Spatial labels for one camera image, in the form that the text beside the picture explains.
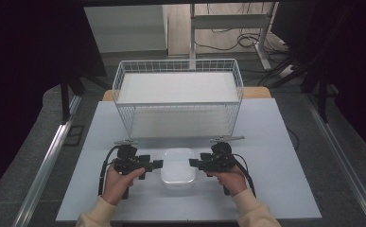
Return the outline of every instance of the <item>brown wooden surface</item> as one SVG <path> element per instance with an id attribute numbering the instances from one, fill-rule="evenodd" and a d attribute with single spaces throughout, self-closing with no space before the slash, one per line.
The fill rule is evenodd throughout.
<path id="1" fill-rule="evenodd" d="M 243 98 L 271 98 L 269 89 L 266 87 L 244 87 Z M 113 101 L 112 90 L 106 91 L 102 101 Z"/>

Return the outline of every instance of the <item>white wall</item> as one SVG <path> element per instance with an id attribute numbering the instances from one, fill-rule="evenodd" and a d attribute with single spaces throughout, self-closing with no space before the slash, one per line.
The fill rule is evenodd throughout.
<path id="1" fill-rule="evenodd" d="M 166 50 L 162 6 L 85 8 L 100 53 Z"/>

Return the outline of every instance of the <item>wire basket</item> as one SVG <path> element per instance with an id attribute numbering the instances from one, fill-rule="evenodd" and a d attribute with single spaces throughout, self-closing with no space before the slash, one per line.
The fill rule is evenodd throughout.
<path id="1" fill-rule="evenodd" d="M 113 83 L 131 139 L 232 135 L 242 94 L 236 60 L 122 61 Z"/>

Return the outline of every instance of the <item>sleeve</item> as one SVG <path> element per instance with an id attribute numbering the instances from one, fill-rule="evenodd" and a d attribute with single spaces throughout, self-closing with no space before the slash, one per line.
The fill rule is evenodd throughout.
<path id="1" fill-rule="evenodd" d="M 107 227 L 116 206 L 108 204 L 100 196 L 95 206 L 87 212 L 81 213 L 77 220 L 77 227 Z"/>
<path id="2" fill-rule="evenodd" d="M 259 202 L 250 189 L 233 197 L 239 211 L 240 227 L 280 227 L 266 204 Z"/>

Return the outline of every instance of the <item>human hand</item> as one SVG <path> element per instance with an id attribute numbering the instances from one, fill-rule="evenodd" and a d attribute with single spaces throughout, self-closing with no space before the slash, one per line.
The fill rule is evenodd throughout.
<path id="1" fill-rule="evenodd" d="M 114 162 L 111 163 L 106 172 L 105 188 L 102 199 L 111 205 L 117 205 L 127 187 L 133 185 L 133 179 L 145 173 L 145 169 L 138 168 L 127 175 L 120 175 L 114 170 Z"/>
<path id="2" fill-rule="evenodd" d="M 236 194 L 247 189 L 245 176 L 238 166 L 234 166 L 227 172 L 205 172 L 207 175 L 218 178 L 218 184 L 224 185 L 234 197 Z"/>

